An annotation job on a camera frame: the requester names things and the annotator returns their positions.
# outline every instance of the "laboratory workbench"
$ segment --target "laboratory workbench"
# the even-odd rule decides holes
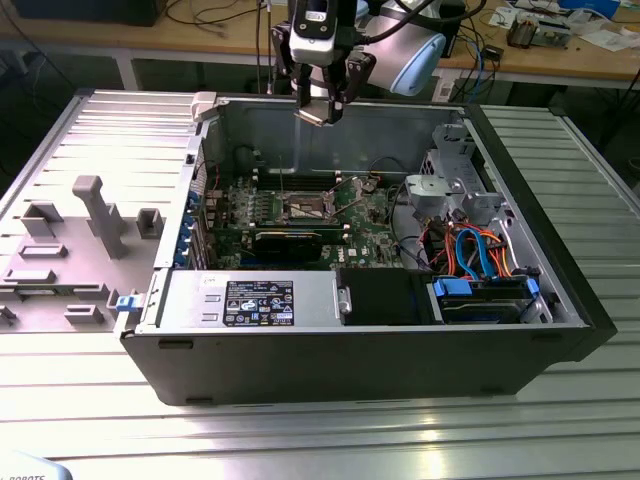
[[[221,5],[222,0],[215,0]],[[198,7],[211,6],[197,3]],[[507,30],[491,27],[491,12],[502,3],[489,0],[484,12],[475,17],[475,26],[487,43],[504,48],[504,57],[496,75],[498,80],[511,82],[573,85],[603,88],[626,88],[640,64],[638,49],[610,52],[580,38],[571,39],[567,49],[534,47],[528,50],[506,45]],[[240,0],[225,9],[224,15],[232,15],[254,8],[255,2]],[[141,88],[134,68],[136,59],[176,60],[203,63],[231,63],[253,65],[255,51],[255,14],[247,14],[228,21],[225,28],[205,31],[193,25],[173,22],[166,16],[158,19],[154,27],[132,27],[114,24],[57,20],[25,20],[17,17],[10,6],[17,24],[43,50],[63,54],[106,56],[113,58],[120,71],[125,89]],[[191,21],[186,1],[177,4],[172,14]],[[286,8],[274,6],[273,23],[282,21]],[[640,13],[620,9],[615,20],[640,22]],[[261,22],[262,63],[266,65],[266,21]],[[32,50],[31,45],[0,15],[0,50]],[[474,61],[464,42],[457,42],[451,58],[443,58],[434,75],[440,78],[434,100],[442,100],[443,89],[452,81],[466,77],[473,69]]]

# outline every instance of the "black cable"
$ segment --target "black cable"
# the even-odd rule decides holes
[[[627,88],[627,91],[624,92],[624,95],[622,96],[622,99],[620,100],[619,108],[624,108],[624,101],[627,99],[627,97],[629,96],[629,94],[633,90],[633,87],[635,87],[636,83],[638,82],[638,78],[640,78],[640,68],[638,68],[638,71],[636,72],[636,76],[633,77],[633,80],[631,81],[631,85],[629,85],[629,88]]]
[[[45,103],[48,103],[58,111],[57,112],[58,114],[64,110],[62,107],[60,107],[57,103],[55,103],[51,99],[37,94],[34,90],[29,90],[28,87],[22,83],[22,80],[26,79],[26,77],[29,76],[29,72],[24,74],[19,73],[18,71],[16,71],[16,69],[13,66],[7,64],[2,58],[0,58],[0,65],[6,68],[7,71],[11,71],[15,74],[15,76],[13,78],[10,78],[3,86],[0,87],[0,89],[7,88],[9,85],[11,85],[11,83],[13,83],[13,81],[18,80],[18,85],[20,87],[20,90],[22,91],[22,93],[24,93],[26,97],[29,97],[31,99],[37,99]],[[53,114],[51,113],[42,111],[36,104],[34,104],[33,106],[36,110],[38,110],[40,114],[47,116],[53,120],[57,118],[57,116],[52,116]]]
[[[467,27],[466,25],[460,25],[461,28],[464,28],[465,30],[469,30],[470,32],[472,32],[475,36],[475,44],[478,47],[478,50],[480,51],[480,53],[482,54],[482,51],[484,51],[485,47],[486,47],[486,42],[484,40],[484,37],[482,36],[482,34],[480,34],[476,28],[475,23],[473,22],[473,18],[469,18],[469,22],[471,23],[471,27]],[[473,41],[474,39],[472,39],[471,37],[469,37],[468,35],[462,33],[457,35],[458,38],[465,40],[465,42],[467,42],[468,40]],[[470,95],[472,94],[472,90],[469,91],[467,90],[467,83],[469,82],[469,80],[471,79],[471,75],[473,75],[473,72],[476,71],[476,68],[478,66],[478,62],[481,61],[480,58],[478,58],[477,53],[476,52],[471,52],[469,50],[469,45],[468,42],[465,45],[467,48],[467,51],[469,52],[469,55],[474,57],[474,62],[473,62],[473,68],[471,70],[469,70],[469,74],[467,75],[467,77],[464,80],[464,83],[462,84],[461,87],[455,87],[456,88],[456,92],[454,93],[453,97],[451,98],[451,100],[455,100],[458,95],[460,95],[460,93],[462,93],[462,101],[464,101],[464,96],[465,95]],[[493,71],[492,73],[485,78],[484,80],[480,80],[477,88],[478,91],[476,92],[476,97],[479,96],[480,94],[483,94],[486,92],[486,88],[485,90],[480,90],[480,87],[482,87],[483,85],[485,85],[487,82],[492,82],[490,87],[489,87],[489,95],[491,95],[491,91],[493,90],[493,84],[495,83],[495,76],[496,76],[496,70],[500,68],[500,63],[498,63],[498,67],[496,68],[496,64],[492,61],[492,66],[493,66]]]
[[[51,65],[51,68],[53,68],[56,72],[58,72],[58,75],[60,75],[60,77],[62,79],[64,79],[65,82],[67,82],[67,84],[71,87],[71,89],[75,92],[77,90],[77,87],[75,86],[75,84],[69,80],[69,77],[67,77],[64,73],[62,73],[62,71],[56,66],[55,63],[53,63],[51,61],[51,59],[47,56],[46,53],[44,53],[40,47],[38,47],[33,40],[31,40],[26,33],[24,33],[22,31],[22,29],[16,24],[16,22],[13,21],[13,18],[11,18],[11,16],[9,15],[9,12],[7,11],[7,7],[5,6],[4,2],[0,1],[0,8],[2,9],[2,13],[4,14],[4,16],[6,17],[7,21],[11,24],[11,26],[16,30],[16,32],[18,32],[20,34],[20,36],[24,39],[25,42],[27,42],[29,45],[31,45],[31,47],[33,47],[33,49],[35,51],[37,51],[40,55],[42,55],[45,60],[49,63],[49,65]]]
[[[629,96],[629,94],[633,91],[633,87],[638,82],[639,78],[640,78],[640,68],[638,68],[638,72],[633,77],[633,80],[631,81],[629,88],[620,99],[620,103],[618,104],[618,107],[614,112],[613,121],[607,124],[608,127],[605,127],[602,131],[602,134],[600,135],[600,141],[598,142],[598,147],[600,148],[601,151],[603,151],[607,147],[607,145],[609,145],[611,140],[613,140],[613,138],[616,136],[626,115],[633,112],[633,110],[635,109],[634,104],[636,102],[636,98],[640,98],[638,97],[639,94],[636,94],[636,98],[631,100],[627,108],[625,108],[625,101],[627,100],[627,97]]]
[[[413,10],[411,10],[409,7],[407,7],[404,2],[402,2],[402,0],[394,0],[396,2],[396,4],[402,8],[405,12],[409,13],[409,12],[413,12]],[[469,10],[468,12],[463,13],[462,15],[458,15],[456,17],[447,17],[447,18],[427,18],[427,20],[429,20],[430,22],[433,23],[438,23],[440,25],[443,25],[445,23],[458,23],[461,22],[462,20],[466,20],[467,18],[471,18],[474,15],[476,15],[477,13],[479,13],[487,4],[487,0],[480,0],[480,3],[478,4],[477,7],[475,7],[473,10]]]
[[[267,62],[269,63],[269,74],[267,80],[267,93],[273,93],[273,67],[271,66],[271,0],[267,0]]]
[[[256,79],[260,94],[260,0],[256,0]]]
[[[484,38],[482,37],[482,35],[480,35],[478,30],[476,29],[475,24],[473,23],[473,19],[469,19],[469,21],[471,22],[471,26],[473,28],[469,28],[466,25],[460,25],[460,27],[473,32],[473,34],[475,36],[475,42],[474,43],[478,47],[478,50],[481,52],[484,49],[484,46],[485,46]],[[473,42],[474,41],[473,38],[469,37],[468,35],[466,35],[464,33],[461,34],[461,35],[458,35],[457,37],[461,38],[462,40],[465,40],[465,46],[467,48],[467,51],[469,52],[469,55],[474,57],[473,68],[471,70],[469,70],[469,74],[467,75],[467,78],[464,80],[464,83],[462,84],[462,86],[460,88],[455,87],[457,89],[457,91],[456,91],[456,93],[454,93],[453,97],[451,98],[451,100],[453,101],[458,97],[458,95],[460,93],[462,93],[462,101],[464,101],[464,95],[468,95],[469,94],[469,92],[466,90],[467,83],[469,83],[469,80],[471,79],[471,75],[473,75],[473,72],[476,71],[476,68],[478,66],[478,62],[480,62],[480,58],[478,57],[477,52],[472,53],[471,51],[469,51],[469,45],[468,45],[467,39],[469,39],[469,40],[471,40]]]
[[[402,20],[396,23],[389,30],[379,33],[378,35],[374,35],[373,37],[368,37],[365,35],[362,38],[360,38],[358,41],[356,41],[356,45],[371,45],[372,43],[378,43],[378,42],[381,42],[382,40],[386,40],[391,35],[393,35],[398,30],[400,30],[402,27],[404,27],[407,23],[409,23],[411,20],[416,18],[418,15],[420,15],[420,12],[425,8],[427,8],[429,5],[431,5],[434,1],[435,0],[424,0],[424,2],[422,2],[413,10],[410,10],[409,13],[407,13],[404,17],[402,17]]]
[[[405,172],[407,175],[409,175],[409,173],[411,173],[411,172],[409,172],[407,167],[402,165],[402,162],[400,162],[400,160],[398,160],[395,157],[390,157],[390,156],[379,157],[379,158],[376,158],[373,162],[371,162],[371,165],[369,165],[369,173],[371,173],[373,171],[373,167],[376,165],[376,163],[381,162],[382,160],[391,160],[398,167],[400,167],[402,169],[402,171]]]
[[[402,184],[398,185],[398,191],[396,192],[396,195],[395,195],[395,197],[393,199],[393,203],[391,204],[391,209],[389,210],[389,230],[391,232],[391,236],[393,238],[393,241],[398,246],[398,248],[402,252],[404,252],[409,258],[411,258],[414,262],[416,262],[416,264],[418,265],[418,268],[431,270],[424,260],[422,260],[421,258],[419,258],[416,255],[414,255],[409,249],[407,249],[404,245],[402,245],[402,242],[404,240],[407,240],[407,238],[409,238],[409,237],[404,237],[402,240],[398,240],[398,235],[396,234],[396,229],[395,229],[395,227],[393,225],[393,212],[395,212],[396,205],[398,204],[398,197],[400,196],[400,192],[402,192],[402,188],[403,187],[406,190],[407,186],[406,186],[406,184],[404,182],[402,182]]]
[[[228,20],[232,20],[232,19],[234,19],[234,18],[238,18],[238,17],[241,17],[241,16],[243,16],[243,15],[247,15],[247,14],[249,14],[249,13],[253,13],[253,12],[255,12],[255,11],[256,11],[256,9],[255,9],[255,8],[252,8],[251,10],[245,10],[244,12],[236,13],[236,14],[234,14],[234,15],[230,15],[230,16],[225,17],[225,18],[218,18],[218,19],[216,19],[216,20],[211,20],[211,21],[208,21],[208,22],[187,22],[187,21],[185,21],[185,20],[181,20],[181,19],[176,18],[176,17],[174,17],[173,15],[171,15],[171,8],[172,8],[172,7],[174,7],[174,6],[176,6],[178,3],[182,2],[182,1],[183,1],[183,0],[173,0],[173,2],[172,2],[172,3],[170,3],[169,5],[167,5],[167,9],[165,10],[165,15],[167,16],[167,18],[168,18],[168,19],[170,19],[170,20],[172,20],[172,21],[174,21],[174,22],[176,22],[176,23],[180,23],[180,24],[182,24],[182,25],[213,25],[213,24],[215,24],[215,23],[222,23],[222,22],[226,22],[226,21],[228,21]],[[260,7],[260,9],[263,9],[263,8],[265,8],[265,7],[266,7],[266,5],[262,5],[262,6]]]

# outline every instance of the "warning label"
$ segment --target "warning label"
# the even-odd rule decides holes
[[[227,282],[228,327],[293,325],[293,282]]]

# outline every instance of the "wire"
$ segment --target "wire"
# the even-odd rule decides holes
[[[271,0],[267,0],[267,61],[269,72],[267,80],[267,94],[273,93],[273,67],[271,66]]]
[[[476,25],[473,22],[473,18],[469,18],[469,23],[471,24],[471,27],[467,27],[466,25],[460,25],[460,28],[464,28],[465,30],[469,30],[470,32],[472,32],[474,37],[475,37],[476,45],[480,48],[481,51],[484,50],[485,45],[486,45],[485,41],[484,41],[484,37],[476,29]],[[465,40],[465,42],[468,42],[469,40],[473,41],[473,39],[471,37],[469,37],[468,35],[466,35],[464,33],[461,33],[461,34],[457,35],[457,37],[461,38],[462,40]],[[469,55],[471,55],[473,57],[473,54],[471,53],[471,51],[469,51],[468,43],[466,44],[466,47],[467,47],[467,51],[469,52]],[[470,92],[466,91],[467,83],[469,83],[469,80],[471,79],[471,75],[475,71],[475,69],[478,66],[479,62],[480,62],[480,56],[478,56],[476,54],[475,58],[474,58],[474,62],[473,62],[473,67],[471,68],[471,70],[469,70],[469,74],[467,75],[467,78],[464,80],[464,83],[462,84],[462,87],[460,87],[456,91],[456,93],[453,95],[452,100],[455,100],[457,98],[457,96],[460,94],[460,92],[462,92],[462,100],[464,101],[464,95],[470,93]]]
[[[427,8],[429,5],[431,5],[434,1],[435,0],[424,0],[424,2],[422,2],[413,10],[409,10],[409,12],[404,17],[402,17],[402,20],[396,23],[393,27],[389,28],[388,30],[385,30],[382,33],[379,33],[378,35],[374,35],[373,37],[368,37],[364,35],[362,38],[356,41],[356,45],[371,45],[372,43],[378,43],[378,42],[381,42],[382,40],[386,40],[391,35],[398,32],[407,23],[411,22],[411,20],[416,18],[418,15],[420,15],[420,12],[425,8]]]
[[[613,138],[616,136],[616,133],[620,128],[620,126],[622,125],[622,122],[624,121],[624,118],[627,115],[627,113],[633,112],[633,110],[636,108],[636,99],[640,98],[640,93],[635,94],[636,97],[634,97],[634,99],[630,101],[628,108],[625,108],[625,101],[633,91],[633,87],[635,87],[639,78],[640,78],[640,68],[638,68],[638,71],[633,77],[633,80],[629,84],[629,88],[620,99],[618,108],[613,114],[613,120],[608,123],[608,125],[603,129],[602,134],[600,135],[600,141],[598,142],[600,150],[604,150],[607,147],[607,145],[611,142],[611,140],[613,140]]]
[[[480,257],[480,264],[482,265],[484,274],[487,277],[494,277],[495,271],[493,270],[493,267],[491,266],[491,263],[489,263],[489,259],[487,258],[487,247],[484,243],[484,240],[482,239],[482,235],[480,234],[480,232],[472,228],[465,228],[461,230],[456,237],[456,259],[458,260],[458,263],[465,272],[467,272],[474,278],[474,280],[480,279],[478,277],[478,274],[465,263],[462,255],[462,239],[467,234],[471,234],[476,238],[476,241],[478,243],[478,256]]]
[[[507,249],[502,249],[502,265],[504,266],[504,273],[507,277],[511,276],[511,271],[509,270],[509,265],[507,264]]]
[[[238,18],[238,17],[241,17],[241,16],[243,16],[243,15],[247,15],[247,14],[249,14],[249,13],[253,13],[253,12],[255,12],[255,11],[256,11],[256,9],[255,9],[255,8],[252,8],[251,10],[245,10],[244,12],[236,13],[236,14],[234,14],[234,15],[230,15],[230,16],[228,16],[228,17],[224,17],[224,18],[218,18],[218,19],[216,19],[216,20],[210,20],[210,21],[206,21],[206,22],[204,22],[204,21],[203,21],[203,22],[189,22],[189,21],[186,21],[186,20],[182,20],[182,19],[180,19],[180,18],[176,18],[176,17],[174,17],[174,16],[171,14],[171,9],[172,9],[173,7],[175,7],[178,3],[182,2],[182,1],[183,1],[183,0],[173,0],[173,2],[172,2],[172,3],[170,3],[169,5],[167,5],[167,9],[165,10],[165,15],[166,15],[166,17],[167,17],[168,19],[170,19],[170,20],[172,20],[172,21],[174,21],[174,22],[176,22],[176,23],[180,23],[180,24],[182,24],[182,25],[196,25],[196,26],[197,26],[197,25],[214,25],[214,24],[217,24],[217,23],[223,23],[223,22],[226,22],[226,21],[228,21],[228,20],[233,20],[234,18]],[[260,9],[263,9],[263,8],[266,8],[266,5],[262,5],[262,6],[260,6]],[[203,12],[205,12],[205,11],[213,10],[213,9],[214,9],[214,8],[201,10],[201,11],[198,13],[198,15],[202,14],[202,13],[203,13]]]
[[[9,15],[9,12],[7,10],[7,7],[5,6],[3,1],[0,1],[0,8],[2,9],[2,13],[4,14],[4,16],[6,17],[7,21],[11,24],[11,26],[16,30],[16,32],[18,32],[20,34],[20,36],[29,44],[31,45],[31,47],[33,47],[33,49],[35,51],[37,51],[40,55],[42,55],[46,61],[49,63],[49,65],[51,65],[51,67],[58,72],[58,75],[60,75],[60,77],[69,85],[69,87],[71,87],[71,90],[76,91],[77,87],[76,85],[69,80],[69,77],[67,77],[64,73],[62,73],[62,71],[56,66],[55,63],[53,63],[51,61],[51,59],[47,56],[46,53],[44,53],[42,51],[42,49],[40,47],[38,47],[33,40],[31,40],[26,33],[24,33],[22,31],[22,29],[16,24],[16,22],[13,21],[13,18],[11,18],[11,15]]]
[[[478,76],[476,77],[476,84],[473,87],[473,91],[471,92],[471,96],[469,97],[468,102],[471,103],[476,96],[478,95],[478,88],[480,87],[480,81],[482,80],[482,71],[484,70],[484,61],[482,60],[482,54],[480,53],[480,48],[475,42],[469,42],[476,49],[476,55],[478,56]]]
[[[407,7],[402,2],[402,0],[395,0],[395,2],[405,12],[411,12],[412,11],[409,7]],[[468,12],[463,13],[462,15],[458,15],[456,17],[447,17],[447,18],[428,18],[428,20],[432,21],[434,23],[437,23],[439,25],[443,25],[443,24],[446,24],[446,23],[459,23],[462,20],[465,20],[467,18],[471,18],[474,15],[476,15],[477,13],[479,13],[482,9],[484,9],[486,4],[487,4],[487,0],[480,0],[480,3],[478,4],[477,7],[475,7],[473,10],[469,10]]]
[[[385,156],[385,157],[379,157],[376,158],[373,162],[371,162],[371,165],[369,165],[369,173],[373,172],[373,167],[376,165],[376,163],[381,162],[382,160],[391,160],[393,163],[395,163],[398,167],[400,167],[402,169],[403,172],[405,172],[407,175],[409,175],[411,172],[409,172],[409,170],[407,169],[407,167],[405,167],[402,162],[400,160],[398,160],[395,157],[389,157],[389,156]]]
[[[36,78],[33,81],[33,87],[31,87],[32,88],[31,97],[33,98],[33,105],[38,110],[40,110],[40,107],[38,106],[38,101],[36,99],[36,97],[37,97],[36,90],[38,89],[38,81],[40,80],[40,73],[42,72],[42,67],[44,66],[45,63],[47,63],[47,59],[43,57],[42,58],[42,63],[40,63],[40,65],[38,65],[38,69],[36,70]]]
[[[531,0],[529,0],[529,5],[531,5],[531,8],[533,9],[534,12],[552,13],[552,14],[556,15],[558,12],[554,12],[553,10],[549,10],[549,7],[551,6],[552,2],[553,2],[553,0],[549,0],[546,7],[536,7],[533,4],[533,2]]]
[[[396,209],[396,205],[398,204],[398,197],[400,196],[400,192],[402,192],[402,188],[406,189],[406,185],[405,183],[401,183],[398,185],[398,191],[396,192],[396,195],[393,199],[393,203],[391,204],[391,209],[389,210],[389,230],[391,233],[391,236],[393,237],[394,242],[396,243],[396,245],[398,246],[398,248],[404,252],[409,258],[411,258],[414,262],[416,262],[416,264],[418,265],[418,268],[422,268],[425,270],[431,270],[429,268],[429,266],[425,263],[424,260],[422,260],[420,257],[416,256],[413,254],[413,252],[411,252],[410,250],[408,250],[406,247],[404,247],[404,245],[402,245],[399,241],[398,241],[398,235],[396,234],[396,229],[393,225],[393,213],[395,212]]]
[[[216,188],[220,184],[220,165],[216,164],[216,183],[213,184],[212,192],[215,192]]]
[[[256,0],[256,80],[260,94],[260,0]]]

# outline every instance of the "side panel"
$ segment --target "side panel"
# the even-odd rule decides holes
[[[485,113],[476,105],[468,107],[468,112],[478,137],[475,140],[484,146],[490,157],[486,160],[507,185],[523,220],[553,266],[578,315],[592,326],[591,335],[586,336],[585,342],[565,358],[582,360],[617,330]]]
[[[515,394],[583,331],[125,334],[122,343],[164,403],[253,404]]]

